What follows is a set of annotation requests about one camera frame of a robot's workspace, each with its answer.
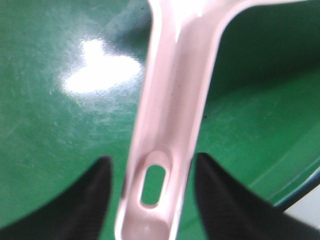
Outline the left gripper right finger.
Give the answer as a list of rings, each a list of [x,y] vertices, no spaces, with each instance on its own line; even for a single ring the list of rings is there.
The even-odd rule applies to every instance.
[[[209,240],[318,240],[319,230],[270,205],[208,153],[195,163],[195,197]]]

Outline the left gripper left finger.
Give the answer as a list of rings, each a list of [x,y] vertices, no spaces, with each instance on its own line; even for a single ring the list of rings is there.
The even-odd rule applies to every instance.
[[[112,191],[112,160],[104,155],[66,191],[2,228],[2,240],[97,240]]]

